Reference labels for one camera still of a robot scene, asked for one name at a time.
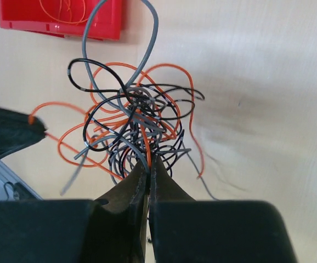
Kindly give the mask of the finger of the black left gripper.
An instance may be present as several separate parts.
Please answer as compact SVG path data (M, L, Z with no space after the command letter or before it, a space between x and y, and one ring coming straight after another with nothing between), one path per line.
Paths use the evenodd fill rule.
M0 159L32 146L46 137L43 122L29 115L0 108Z

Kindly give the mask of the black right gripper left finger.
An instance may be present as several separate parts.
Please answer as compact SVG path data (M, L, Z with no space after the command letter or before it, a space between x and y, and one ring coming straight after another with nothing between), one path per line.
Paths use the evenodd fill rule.
M0 262L144 262L141 163L95 200L0 201Z

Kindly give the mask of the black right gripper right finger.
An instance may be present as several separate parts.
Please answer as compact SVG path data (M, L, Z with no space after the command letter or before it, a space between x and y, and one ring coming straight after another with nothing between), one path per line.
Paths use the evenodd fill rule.
M157 262L296 262L279 211L265 201L197 201L152 159L149 225Z

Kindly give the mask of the red plastic bin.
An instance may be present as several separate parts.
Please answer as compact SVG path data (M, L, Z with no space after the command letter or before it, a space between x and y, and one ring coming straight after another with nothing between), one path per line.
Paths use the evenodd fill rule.
M0 27L56 37L81 37L98 1L0 0ZM123 1L106 1L95 14L88 37L120 38Z

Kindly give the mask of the aluminium frame rail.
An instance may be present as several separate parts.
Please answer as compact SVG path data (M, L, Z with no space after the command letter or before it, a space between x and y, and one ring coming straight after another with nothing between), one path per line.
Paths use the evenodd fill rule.
M7 200L24 201L42 199L24 180L13 172L6 164L0 161L0 180Z

